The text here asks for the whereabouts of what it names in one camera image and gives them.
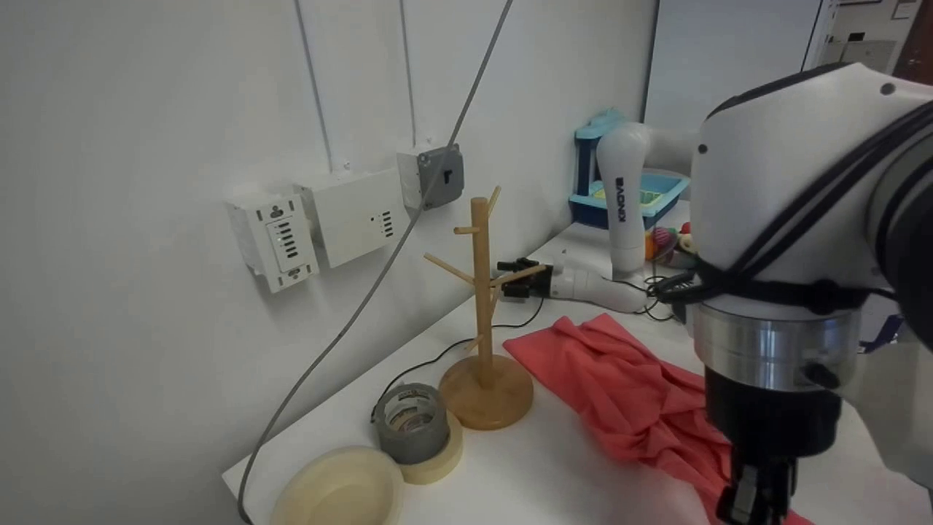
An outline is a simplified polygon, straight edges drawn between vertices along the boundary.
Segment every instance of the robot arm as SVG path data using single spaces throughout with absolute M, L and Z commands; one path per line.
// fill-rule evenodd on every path
M 933 348 L 933 90 L 845 63 L 722 101 L 699 130 L 690 212 L 698 284 L 658 294 L 690 305 L 708 416 L 734 448 L 720 518 L 774 525 L 797 459 L 833 443 L 871 260 Z

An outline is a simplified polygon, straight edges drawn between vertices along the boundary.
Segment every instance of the wire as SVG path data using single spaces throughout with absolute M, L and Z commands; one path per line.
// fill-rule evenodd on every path
M 489 47 L 488 47 L 485 63 L 482 63 L 482 71 L 478 71 L 478 76 L 476 76 L 476 82 L 473 82 L 473 87 L 470 87 L 470 97 L 467 97 L 467 101 L 464 101 L 464 109 L 462 109 L 462 114 L 457 114 L 457 126 L 454 126 L 454 130 L 451 130 L 451 141 L 457 138 L 457 130 L 462 130 L 462 126 L 464 126 L 464 119 L 467 119 L 467 114 L 470 114 L 473 97 L 476 97 L 476 90 L 478 90 L 478 84 L 482 84 L 482 79 L 485 79 L 485 74 L 488 74 L 489 56 L 494 56 L 494 49 L 497 49 L 497 40 L 498 40 L 498 33 L 501 33 L 501 27 L 505 27 L 505 17 L 507 17 L 511 6 L 514 6 L 514 0 L 507 0 L 507 6 L 501 9 L 501 17 L 498 17 L 497 33 L 494 33 L 494 40 L 489 40 Z M 311 87 L 314 87 L 314 101 L 320 106 L 317 79 L 314 79 L 314 66 L 311 66 L 308 36 L 306 36 L 306 24 L 304 24 L 304 6 L 300 6 L 300 0 L 295 0 L 295 15 L 297 15 L 300 37 L 304 37 L 304 47 L 306 47 L 306 60 L 308 60 L 308 76 L 311 76 Z M 365 297 L 358 300 L 358 305 L 352 308 L 352 316 L 346 319 L 346 324 L 329 338 L 329 343 L 314 356 L 314 361 L 297 375 L 297 383 L 290 389 L 290 394 L 281 400 L 281 406 L 278 406 L 273 415 L 269 416 L 269 424 L 265 424 L 260 440 L 255 443 L 252 459 L 247 459 L 247 464 L 244 464 L 244 470 L 243 470 L 240 494 L 237 494 L 237 511 L 240 511 L 240 517 L 243 517 L 247 525 L 255 525 L 255 518 L 252 518 L 247 511 L 244 511 L 244 491 L 247 491 L 252 473 L 255 473 L 255 466 L 257 466 L 257 454 L 260 454 L 262 447 L 269 443 L 273 425 L 281 424 L 282 410 L 291 406 L 291 400 L 295 400 L 295 394 L 304 389 L 304 383 L 320 367 L 320 361 L 323 361 L 323 359 L 343 342 L 343 336 L 355 326 L 358 316 L 368 308 L 368 304 L 373 300 L 373 294 L 378 292 L 383 279 L 389 276 L 389 270 L 392 270 L 393 263 L 399 260 L 399 254 L 403 254 L 403 247 L 405 247 L 415 225 L 419 222 L 419 216 L 422 216 L 422 208 L 412 212 L 412 222 L 408 222 L 405 234 L 399 235 L 396 247 L 393 247 L 392 257 L 386 260 L 383 270 L 376 275 L 373 285 L 365 292 Z
M 641 292 L 641 294 L 651 294 L 651 288 L 635 285 L 635 284 L 631 284 L 631 279 L 616 279 L 616 284 L 620 284 L 620 285 L 628 285 L 628 288 L 635 288 L 635 292 Z
M 473 343 L 476 338 L 462 338 L 462 342 L 451 342 L 448 348 L 443 348 L 437 356 L 431 356 L 429 361 L 419 361 L 419 364 L 412 364 L 412 367 L 405 367 L 405 371 L 399 371 L 386 389 L 383 389 L 383 397 L 403 380 L 403 375 L 408 375 L 408 374 L 416 374 L 416 371 L 422 371 L 422 367 L 431 367 L 431 364 L 437 364 L 440 359 L 446 359 L 446 352 L 451 352 L 451 349 L 457 349 L 457 348 L 464 348 L 464 343 Z
M 291 391 L 282 397 L 282 403 L 273 408 L 273 415 L 269 416 L 244 470 L 243 470 L 243 479 L 240 479 L 240 498 L 237 498 L 237 507 L 240 507 L 240 517 L 244 521 L 255 521 L 244 511 L 244 491 L 247 491 L 247 479 L 255 473 L 255 464 L 257 464 L 257 454 L 260 448 L 265 447 L 265 440 L 271 437 L 273 425 L 281 424 L 282 410 L 291 406 L 295 394 L 300 391 L 300 386 L 320 367 L 320 361 L 343 342 L 343 336 L 352 329 L 355 319 L 365 313 L 365 305 L 373 300 L 373 294 L 378 292 L 383 279 L 389 276 L 392 265 L 399 260 L 416 219 L 422 216 L 422 211 L 416 211 L 403 234 L 403 240 L 396 243 L 396 247 L 392 251 L 392 257 L 386 260 L 383 270 L 376 275 L 373 285 L 368 288 L 368 294 L 358 300 L 358 305 L 352 308 L 352 316 L 346 319 L 346 324 L 338 329 L 338 336 L 329 338 L 329 343 L 323 348 L 323 352 L 314 356 L 314 361 L 297 375 L 297 383 L 291 386 Z
M 548 304 L 548 297 L 543 297 L 543 300 L 536 304 L 536 308 L 533 308 L 524 320 L 520 320 L 520 324 L 494 324 L 494 329 L 523 329 L 523 326 L 527 326 L 527 324 L 536 320 L 536 316 L 546 308 L 546 304 Z
M 919 106 L 909 114 L 897 116 L 887 128 L 874 130 L 858 148 L 845 152 L 841 160 L 832 163 L 816 180 L 807 184 L 790 203 L 781 208 L 775 219 L 752 240 L 752 246 L 720 270 L 699 257 L 698 275 L 720 275 L 731 284 L 746 284 L 774 265 L 784 251 L 790 251 L 826 212 L 838 208 L 889 152 L 900 148 L 915 130 L 927 128 L 933 116 L 933 106 Z M 682 292 L 661 292 L 666 304 L 699 304 L 720 294 L 718 285 L 699 284 Z
M 405 56 L 405 87 L 408 87 L 408 130 L 412 148 L 416 148 L 416 109 L 415 109 L 415 74 L 412 74 L 412 37 L 408 37 L 408 0 L 399 0 L 403 21 L 403 56 Z
M 317 122 L 320 122 L 320 144 L 323 144 L 323 155 L 327 155 L 327 171 L 332 171 L 329 128 L 327 128 L 327 116 L 323 116 L 320 84 L 317 84 L 314 56 L 311 56 L 311 37 L 308 37 L 308 27 L 304 21 L 300 0 L 295 0 L 295 17 L 297 17 L 297 33 L 300 33 L 304 60 L 306 60 L 308 79 L 311 79 L 311 94 L 314 94 L 314 109 L 317 109 Z
M 539 319 L 539 313 L 546 308 L 546 297 L 536 304 L 536 308 L 524 319 L 524 320 L 520 320 L 520 324 L 494 324 L 494 329 L 524 329 L 527 324 L 533 324 L 536 319 Z M 437 356 L 431 356 L 431 359 L 427 359 L 427 361 L 416 361 L 416 364 L 412 364 L 412 367 L 405 367 L 405 371 L 399 371 L 386 389 L 383 389 L 383 397 L 399 383 L 399 380 L 405 380 L 408 374 L 416 374 L 416 371 L 422 371 L 422 367 L 431 367 L 431 364 L 437 364 L 440 359 L 446 359 L 451 349 L 457 349 L 457 348 L 464 348 L 464 343 L 470 343 L 470 342 L 476 342 L 476 338 L 462 338 L 462 342 L 451 342 L 448 348 L 443 348 Z
M 878 297 L 887 297 L 887 300 L 897 300 L 897 294 L 889 292 L 889 288 L 868 288 L 868 294 L 878 294 Z
M 658 263 L 657 257 L 651 260 L 651 285 L 647 285 L 647 294 L 654 285 L 666 284 L 669 276 L 658 276 Z M 654 308 L 658 305 L 661 300 L 657 294 L 651 294 L 651 300 L 644 304 L 644 316 L 657 324 L 669 324 L 676 319 L 676 313 L 671 308 L 666 319 L 658 319 Z
M 498 44 L 498 36 L 501 36 L 501 27 L 505 27 L 511 9 L 514 9 L 514 0 L 505 0 L 501 15 L 498 15 L 498 24 L 497 24 L 497 33 L 494 33 L 494 37 L 489 37 L 489 44 L 488 44 L 485 60 L 482 60 L 478 71 L 476 71 L 473 87 L 470 87 L 470 94 L 467 94 L 467 101 L 464 101 L 464 109 L 462 109 L 462 116 L 457 116 L 454 130 L 448 135 L 446 146 L 454 146 L 454 144 L 457 144 L 457 135 L 462 135 L 464 119 L 467 119 L 467 111 L 470 111 L 470 106 L 473 106 L 473 100 L 476 100 L 478 84 L 482 84 L 485 76 L 488 76 L 494 49 L 497 49 L 497 44 Z

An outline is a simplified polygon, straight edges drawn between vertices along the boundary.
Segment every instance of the wall socket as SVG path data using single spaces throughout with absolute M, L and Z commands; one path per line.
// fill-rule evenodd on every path
M 403 195 L 408 211 L 443 208 L 464 195 L 462 146 L 399 152 Z
M 317 270 L 311 228 L 291 186 L 255 189 L 231 202 L 244 265 L 278 294 Z
M 314 246 L 323 268 L 392 246 L 405 230 L 396 176 L 355 176 L 308 186 Z

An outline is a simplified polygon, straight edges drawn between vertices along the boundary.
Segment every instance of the white table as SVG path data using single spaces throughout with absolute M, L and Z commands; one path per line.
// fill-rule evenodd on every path
M 609 275 L 607 234 L 572 225 L 536 251 L 555 263 L 577 263 Z M 527 304 L 501 304 L 497 320 L 524 320 Z M 588 320 L 604 308 L 585 304 L 548 300 L 527 329 L 497 332 L 497 342 L 543 329 L 559 316 Z M 682 324 L 657 324 L 644 316 L 616 316 L 658 359 L 689 371 L 702 371 L 690 336 Z M 278 495 L 314 459 L 343 447 L 373 447 L 368 415 L 386 383 L 403 367 L 437 356 L 446 343 L 473 332 L 473 300 L 412 338 L 343 391 L 320 403 L 295 425 L 281 431 L 260 454 L 247 511 L 257 525 L 269 525 Z M 412 374 L 412 383 L 437 386 L 443 371 L 462 359 Z M 237 494 L 244 460 L 225 473 Z M 807 459 L 800 466 L 800 494 L 792 507 L 816 525 L 930 525 L 927 494 L 889 473 L 861 416 L 845 408 L 841 437 L 832 453 Z M 705 513 L 695 491 L 651 466 L 613 464 L 604 459 L 583 424 L 550 391 L 536 386 L 533 410 L 501 431 L 467 431 L 462 466 L 429 488 L 405 488 L 399 525 L 476 525 L 476 521 L 527 521 L 527 525 L 699 525 Z

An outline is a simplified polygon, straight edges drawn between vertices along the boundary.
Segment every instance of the red cloth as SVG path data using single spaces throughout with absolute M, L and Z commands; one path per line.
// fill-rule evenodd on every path
M 505 342 L 567 400 L 613 460 L 641 460 L 698 488 L 708 518 L 728 482 L 728 440 L 705 419 L 702 380 L 658 361 L 609 316 Z

